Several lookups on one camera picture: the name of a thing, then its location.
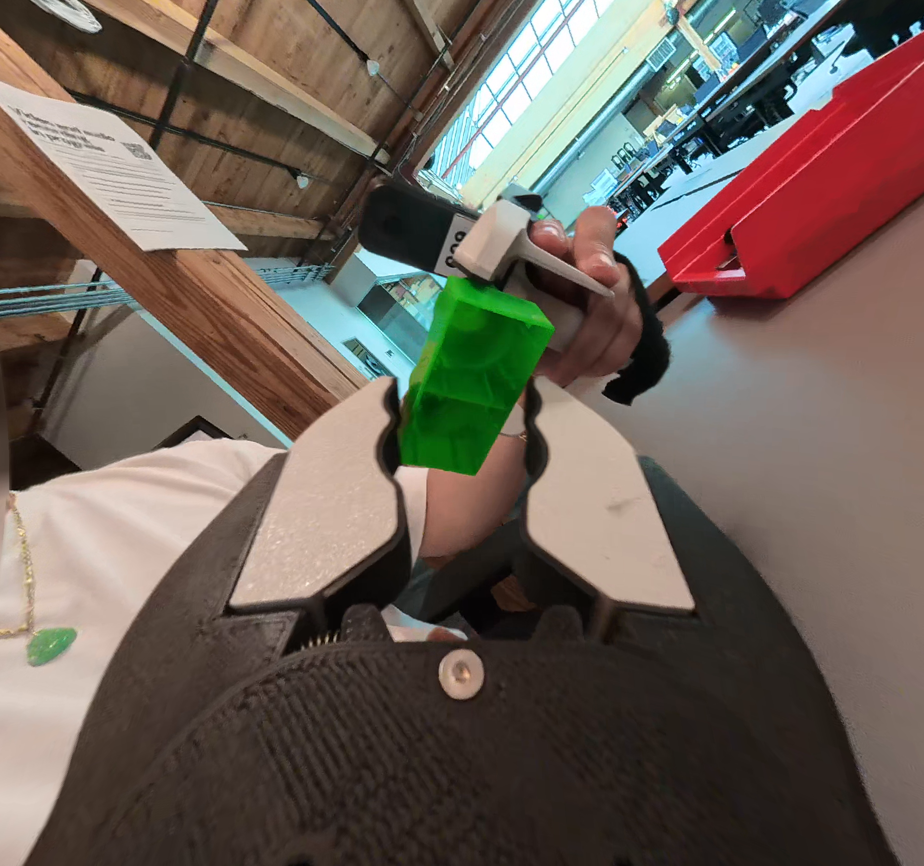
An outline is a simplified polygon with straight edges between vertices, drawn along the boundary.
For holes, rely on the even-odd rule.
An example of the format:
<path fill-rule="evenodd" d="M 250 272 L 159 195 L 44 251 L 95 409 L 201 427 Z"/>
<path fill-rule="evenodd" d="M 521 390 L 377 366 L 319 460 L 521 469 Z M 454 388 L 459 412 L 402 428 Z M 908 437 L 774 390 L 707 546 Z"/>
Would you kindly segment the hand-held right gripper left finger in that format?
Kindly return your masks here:
<path fill-rule="evenodd" d="M 386 606 L 410 578 L 410 528 L 396 480 L 396 380 L 373 380 L 293 443 L 229 597 L 239 615 L 341 615 Z"/>

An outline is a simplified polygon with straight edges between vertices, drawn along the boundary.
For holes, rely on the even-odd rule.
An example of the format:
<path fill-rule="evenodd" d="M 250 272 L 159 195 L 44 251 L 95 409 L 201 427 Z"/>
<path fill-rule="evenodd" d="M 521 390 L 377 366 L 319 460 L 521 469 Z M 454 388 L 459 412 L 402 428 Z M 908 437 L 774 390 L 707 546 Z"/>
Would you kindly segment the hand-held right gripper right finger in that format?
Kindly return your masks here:
<path fill-rule="evenodd" d="M 533 381 L 525 422 L 532 553 L 621 609 L 692 615 L 694 596 L 632 445 L 549 380 Z"/>

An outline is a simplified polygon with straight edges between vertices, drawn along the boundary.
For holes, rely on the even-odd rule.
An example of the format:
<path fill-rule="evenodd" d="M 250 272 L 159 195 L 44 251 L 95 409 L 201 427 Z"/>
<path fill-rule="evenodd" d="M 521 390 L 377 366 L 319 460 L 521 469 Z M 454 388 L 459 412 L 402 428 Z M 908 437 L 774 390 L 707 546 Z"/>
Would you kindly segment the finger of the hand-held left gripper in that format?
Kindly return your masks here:
<path fill-rule="evenodd" d="M 459 270 L 480 284 L 502 287 L 514 267 L 528 264 L 605 298 L 613 293 L 576 267 L 549 254 L 531 240 L 530 213 L 505 199 L 493 203 L 459 244 Z"/>

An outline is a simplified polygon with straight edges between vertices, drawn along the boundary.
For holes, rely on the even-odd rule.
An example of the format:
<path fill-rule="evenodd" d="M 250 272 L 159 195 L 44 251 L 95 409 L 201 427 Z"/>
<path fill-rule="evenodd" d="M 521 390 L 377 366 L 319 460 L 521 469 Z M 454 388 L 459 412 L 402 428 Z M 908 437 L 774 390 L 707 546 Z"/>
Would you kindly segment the green plastic object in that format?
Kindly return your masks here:
<path fill-rule="evenodd" d="M 403 399 L 402 464 L 476 475 L 553 332 L 536 303 L 449 277 Z"/>

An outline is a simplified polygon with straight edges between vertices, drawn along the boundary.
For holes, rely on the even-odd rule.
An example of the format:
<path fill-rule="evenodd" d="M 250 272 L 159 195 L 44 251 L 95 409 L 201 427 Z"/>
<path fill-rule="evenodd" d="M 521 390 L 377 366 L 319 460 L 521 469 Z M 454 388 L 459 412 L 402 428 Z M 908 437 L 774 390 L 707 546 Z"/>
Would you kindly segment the red plastic bin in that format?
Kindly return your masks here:
<path fill-rule="evenodd" d="M 785 300 L 923 192 L 923 35 L 833 90 L 659 248 L 680 293 Z"/>

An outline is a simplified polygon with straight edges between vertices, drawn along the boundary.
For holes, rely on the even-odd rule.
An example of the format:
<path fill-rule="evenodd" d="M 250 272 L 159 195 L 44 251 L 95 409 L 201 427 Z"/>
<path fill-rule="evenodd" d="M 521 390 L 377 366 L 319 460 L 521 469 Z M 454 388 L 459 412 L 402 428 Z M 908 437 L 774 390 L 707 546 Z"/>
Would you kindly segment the person's left forearm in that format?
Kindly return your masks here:
<path fill-rule="evenodd" d="M 526 488 L 526 441 L 501 434 L 475 475 L 429 470 L 419 558 L 438 568 L 509 520 Z"/>

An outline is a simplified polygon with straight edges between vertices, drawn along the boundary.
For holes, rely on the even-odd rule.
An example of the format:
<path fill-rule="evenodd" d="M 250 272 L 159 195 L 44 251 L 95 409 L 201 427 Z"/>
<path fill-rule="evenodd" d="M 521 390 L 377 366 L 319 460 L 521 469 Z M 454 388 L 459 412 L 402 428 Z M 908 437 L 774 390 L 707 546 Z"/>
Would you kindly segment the person's left hand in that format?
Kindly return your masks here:
<path fill-rule="evenodd" d="M 529 227 L 531 241 L 607 288 L 602 297 L 545 270 L 530 279 L 542 291 L 583 313 L 579 329 L 561 352 L 547 352 L 539 373 L 567 387 L 578 379 L 598 379 L 625 368 L 641 340 L 643 318 L 625 264 L 615 258 L 617 219 L 605 206 L 586 208 L 568 236 L 557 220 L 546 218 Z"/>

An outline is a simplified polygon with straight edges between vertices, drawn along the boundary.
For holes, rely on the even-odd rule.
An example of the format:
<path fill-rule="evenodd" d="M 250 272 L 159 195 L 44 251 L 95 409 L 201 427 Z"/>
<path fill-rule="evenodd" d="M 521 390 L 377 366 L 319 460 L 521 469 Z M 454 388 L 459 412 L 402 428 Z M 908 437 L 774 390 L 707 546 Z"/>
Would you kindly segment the black framed picture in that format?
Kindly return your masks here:
<path fill-rule="evenodd" d="M 183 423 L 177 430 L 168 434 L 161 442 L 156 444 L 153 451 L 165 448 L 179 446 L 194 441 L 211 441 L 232 439 L 233 437 L 207 420 L 201 415 L 196 415 L 190 421 Z"/>

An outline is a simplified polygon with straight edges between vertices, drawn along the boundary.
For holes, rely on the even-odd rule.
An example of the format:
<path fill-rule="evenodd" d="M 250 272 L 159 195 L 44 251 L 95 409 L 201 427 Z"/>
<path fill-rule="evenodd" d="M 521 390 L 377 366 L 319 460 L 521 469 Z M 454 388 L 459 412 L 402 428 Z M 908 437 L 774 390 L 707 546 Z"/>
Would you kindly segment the wooden pillar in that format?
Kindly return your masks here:
<path fill-rule="evenodd" d="M 286 436 L 368 384 L 232 250 L 140 248 L 6 110 L 2 184 Z"/>

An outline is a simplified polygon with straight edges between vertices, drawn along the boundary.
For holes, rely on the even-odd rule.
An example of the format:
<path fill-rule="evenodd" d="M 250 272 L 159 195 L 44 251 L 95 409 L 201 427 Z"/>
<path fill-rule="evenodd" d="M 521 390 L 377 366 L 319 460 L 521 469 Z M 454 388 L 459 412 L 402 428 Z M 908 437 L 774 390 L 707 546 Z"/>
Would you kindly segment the paper notice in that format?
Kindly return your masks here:
<path fill-rule="evenodd" d="M 128 125 L 104 110 L 1 85 L 2 117 L 143 252 L 244 244 Z"/>

